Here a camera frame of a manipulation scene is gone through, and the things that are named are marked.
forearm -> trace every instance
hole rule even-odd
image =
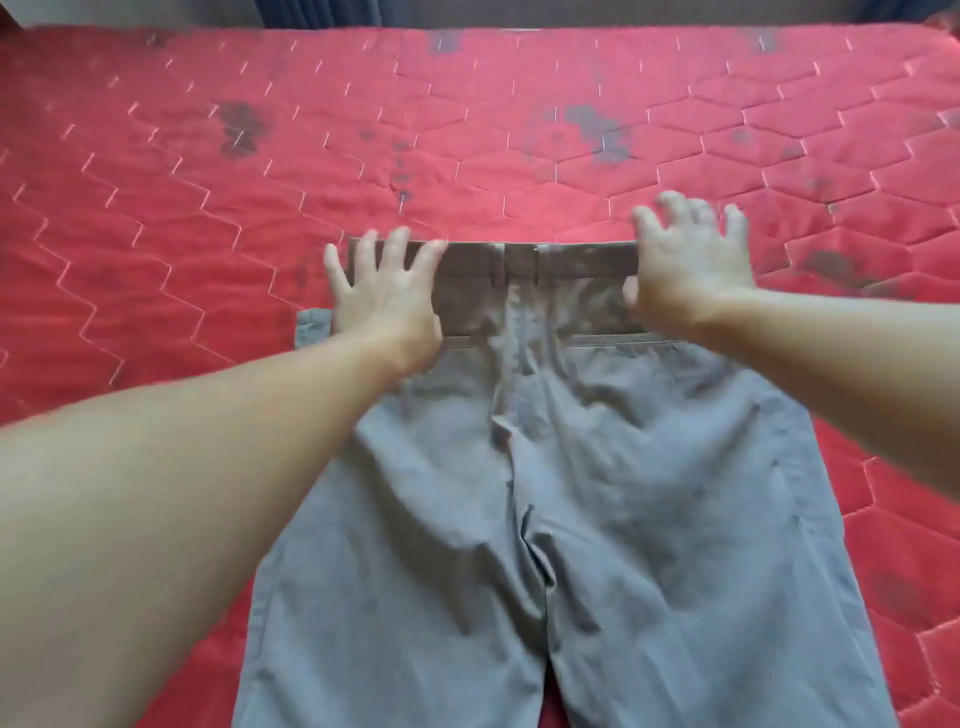
[[[130,724],[396,379],[334,337],[0,432],[3,722]]]
[[[741,289],[691,338],[960,497],[960,307]]]

stain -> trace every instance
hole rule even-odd
[[[830,186],[830,180],[826,177],[813,177],[806,181],[806,186],[815,195],[823,195]]]
[[[814,251],[806,257],[801,267],[844,285],[850,285],[854,279],[851,262],[834,251]]]
[[[305,255],[297,268],[294,270],[294,280],[297,284],[297,292],[303,293],[310,283],[310,256]]]
[[[257,142],[270,130],[260,113],[245,101],[217,102],[217,118],[224,124],[224,143],[220,145],[220,153],[228,159],[255,155]]]
[[[896,283],[881,281],[859,275],[855,261],[835,251],[814,251],[806,257],[800,268],[832,280],[853,295],[864,298],[912,300],[911,296],[900,292]]]
[[[170,40],[170,33],[165,31],[154,31],[147,37],[147,47],[148,48],[159,48],[163,49],[167,47],[167,42]]]
[[[464,32],[455,28],[427,31],[426,38],[430,53],[459,53],[464,47]]]
[[[916,301],[917,298],[909,293],[904,293],[900,287],[892,280],[867,285],[864,287],[861,295],[868,299],[894,299],[896,301]]]
[[[922,632],[934,626],[926,615],[923,596],[917,587],[894,573],[872,574],[871,591],[885,609],[896,615],[895,619],[908,629]]]
[[[575,124],[585,142],[598,146],[594,160],[617,164],[630,158],[630,128],[616,119],[599,113],[590,104],[577,104],[564,109],[564,121]]]
[[[780,161],[795,159],[804,155],[804,147],[800,142],[794,141],[787,144],[780,150]]]
[[[759,26],[748,30],[756,40],[758,53],[777,53],[780,50],[780,28]]]

wrist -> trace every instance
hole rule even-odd
[[[393,388],[413,373],[408,347],[389,331],[358,331],[346,336],[352,339],[364,362],[372,367],[386,389]]]
[[[687,340],[712,351],[733,356],[737,342],[751,325],[764,291],[739,287],[708,296],[697,307],[688,327]]]

waistband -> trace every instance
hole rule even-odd
[[[350,240],[348,277],[353,282],[356,238]],[[376,242],[380,263],[383,240]],[[423,242],[407,246],[407,267]],[[636,273],[636,243],[451,243],[440,262],[438,277],[489,278],[504,285],[509,279],[625,278]]]

pocket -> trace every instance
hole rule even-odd
[[[476,345],[472,336],[445,336],[440,346],[441,349],[468,349]]]
[[[652,331],[635,331],[632,333],[582,333],[566,336],[561,343],[567,347],[619,347],[630,345],[656,346],[659,344],[676,344],[677,339],[671,339]]]
[[[297,312],[294,349],[319,344],[329,338],[333,328],[333,311],[329,308],[308,308]]]

